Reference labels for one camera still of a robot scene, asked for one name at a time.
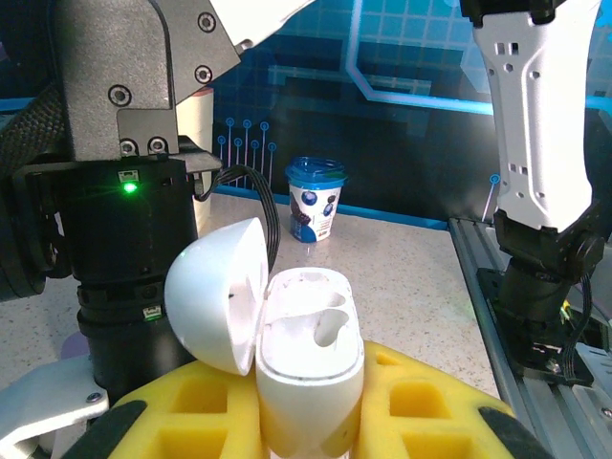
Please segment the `green led light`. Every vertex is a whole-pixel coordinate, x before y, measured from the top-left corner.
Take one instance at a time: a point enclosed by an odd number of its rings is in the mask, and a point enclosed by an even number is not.
[[[138,185],[136,184],[123,184],[123,191],[125,191],[127,194],[132,194],[137,189]]]

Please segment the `yogurt cup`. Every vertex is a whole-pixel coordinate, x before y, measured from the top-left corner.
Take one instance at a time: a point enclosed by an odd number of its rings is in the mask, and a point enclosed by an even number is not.
[[[289,181],[292,235],[306,243],[329,237],[346,182],[342,163],[299,157],[285,169],[285,175]]]

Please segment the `black cable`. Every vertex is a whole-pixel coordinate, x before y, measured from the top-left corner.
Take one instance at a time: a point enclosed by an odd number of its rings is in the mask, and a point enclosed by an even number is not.
[[[227,169],[222,170],[212,181],[210,189],[201,195],[195,197],[197,201],[204,202],[214,191],[216,187],[222,184],[229,184],[243,177],[249,177],[252,184],[259,195],[261,205],[264,209],[266,217],[266,227],[268,233],[268,268],[272,271],[276,257],[278,256],[278,247],[280,246],[280,218],[278,217],[278,209],[274,202],[274,196],[270,184],[260,172],[248,167],[247,165],[235,164]]]
[[[565,346],[563,346],[562,353],[563,376],[567,380],[576,377],[574,373],[574,353],[576,351],[576,344],[578,344],[580,336],[584,333],[589,323],[591,312],[593,311],[593,292],[591,290],[590,274],[585,274],[580,282],[582,284],[582,317],[569,339],[567,339]]]

